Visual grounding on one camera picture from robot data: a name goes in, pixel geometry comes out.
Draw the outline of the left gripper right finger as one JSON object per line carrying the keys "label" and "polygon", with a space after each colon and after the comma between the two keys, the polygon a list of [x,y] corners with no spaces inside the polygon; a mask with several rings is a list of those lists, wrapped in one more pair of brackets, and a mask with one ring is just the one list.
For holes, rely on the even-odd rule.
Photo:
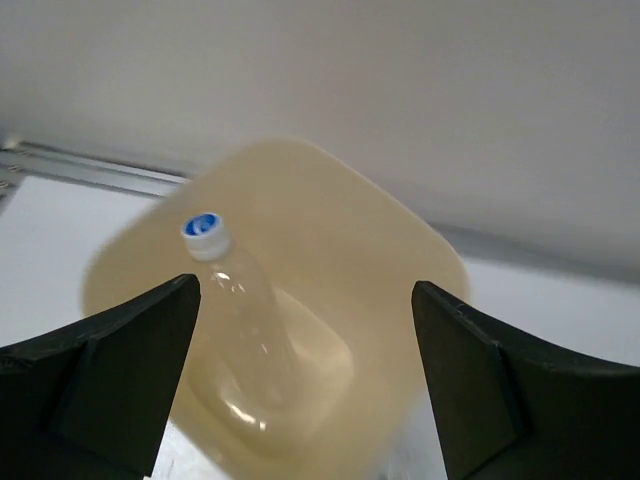
{"label": "left gripper right finger", "polygon": [[412,311],[450,479],[635,479],[639,370],[578,353],[419,281]]}

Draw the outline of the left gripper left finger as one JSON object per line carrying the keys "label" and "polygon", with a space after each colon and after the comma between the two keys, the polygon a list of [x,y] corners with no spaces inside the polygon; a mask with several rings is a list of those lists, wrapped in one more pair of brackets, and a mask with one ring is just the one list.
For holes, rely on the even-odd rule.
{"label": "left gripper left finger", "polygon": [[153,472],[200,305],[193,274],[1,350],[4,479]]}

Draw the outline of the clear bottle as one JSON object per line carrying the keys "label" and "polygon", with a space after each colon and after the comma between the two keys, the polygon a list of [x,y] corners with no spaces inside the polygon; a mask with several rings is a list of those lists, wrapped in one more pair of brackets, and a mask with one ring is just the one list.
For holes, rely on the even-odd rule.
{"label": "clear bottle", "polygon": [[302,381],[270,281],[222,216],[197,214],[181,236],[201,287],[189,388],[216,420],[252,441],[285,435]]}

